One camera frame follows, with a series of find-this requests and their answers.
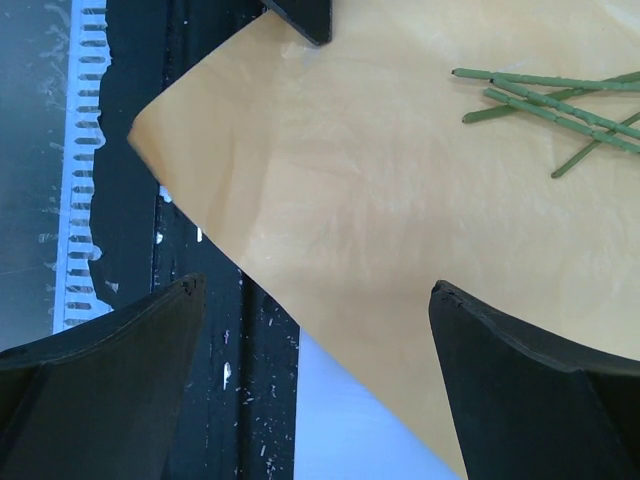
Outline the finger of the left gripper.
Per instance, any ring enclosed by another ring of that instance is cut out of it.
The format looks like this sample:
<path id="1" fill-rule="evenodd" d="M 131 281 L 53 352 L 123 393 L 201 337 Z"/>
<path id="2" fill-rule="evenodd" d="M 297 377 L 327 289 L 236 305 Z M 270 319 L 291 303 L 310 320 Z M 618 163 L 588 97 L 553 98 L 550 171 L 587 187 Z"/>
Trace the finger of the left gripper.
<path id="1" fill-rule="evenodd" d="M 262 0 L 315 46 L 332 40 L 332 0 Z"/>

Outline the fake flower bouquet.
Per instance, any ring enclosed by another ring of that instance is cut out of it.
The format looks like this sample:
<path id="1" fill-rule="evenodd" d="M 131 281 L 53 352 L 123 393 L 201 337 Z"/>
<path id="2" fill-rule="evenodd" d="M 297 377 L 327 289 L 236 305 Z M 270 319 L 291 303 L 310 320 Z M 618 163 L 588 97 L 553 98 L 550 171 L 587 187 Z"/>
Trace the fake flower bouquet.
<path id="1" fill-rule="evenodd" d="M 632 72 L 618 77 L 578 80 L 563 77 L 545 77 L 458 67 L 451 71 L 457 78 L 483 80 L 490 84 L 483 95 L 498 103 L 496 107 L 465 114 L 464 124 L 474 124 L 503 118 L 516 112 L 527 113 L 564 129 L 583 135 L 589 142 L 563 165 L 552 172 L 559 179 L 576 167 L 597 147 L 606 144 L 627 153 L 639 153 L 639 122 L 637 113 L 616 121 L 575 107 L 572 98 L 598 92 L 637 93 L 639 74 Z"/>

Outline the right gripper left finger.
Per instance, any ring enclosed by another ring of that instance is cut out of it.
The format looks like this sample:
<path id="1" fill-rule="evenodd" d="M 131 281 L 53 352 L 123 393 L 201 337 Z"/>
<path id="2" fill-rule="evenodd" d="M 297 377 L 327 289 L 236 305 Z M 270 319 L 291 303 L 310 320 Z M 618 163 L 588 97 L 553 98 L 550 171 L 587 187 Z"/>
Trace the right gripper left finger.
<path id="1" fill-rule="evenodd" d="M 189 274 L 1 353 L 4 479 L 159 479 L 204 320 Z"/>

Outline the orange wrapping paper sheet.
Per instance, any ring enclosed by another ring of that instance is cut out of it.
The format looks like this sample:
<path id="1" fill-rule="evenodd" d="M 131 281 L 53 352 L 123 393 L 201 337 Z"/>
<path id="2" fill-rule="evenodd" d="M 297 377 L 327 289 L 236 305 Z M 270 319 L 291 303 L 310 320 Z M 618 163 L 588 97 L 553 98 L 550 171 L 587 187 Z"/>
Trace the orange wrapping paper sheet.
<path id="1" fill-rule="evenodd" d="M 455 68 L 603 80 L 639 67 L 635 1 L 338 1 L 310 46 L 274 13 L 137 116 L 174 203 L 455 472 L 427 319 L 447 280 L 639 355 L 639 159 L 532 115 L 466 125 Z"/>

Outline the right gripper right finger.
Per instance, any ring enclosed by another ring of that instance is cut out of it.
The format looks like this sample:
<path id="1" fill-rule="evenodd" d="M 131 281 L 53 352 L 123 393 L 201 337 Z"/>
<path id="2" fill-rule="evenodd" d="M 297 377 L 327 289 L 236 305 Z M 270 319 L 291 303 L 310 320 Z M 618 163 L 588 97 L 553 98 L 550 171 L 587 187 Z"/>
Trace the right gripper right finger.
<path id="1" fill-rule="evenodd" d="M 471 479 L 636 479 L 639 364 L 444 280 L 429 320 Z"/>

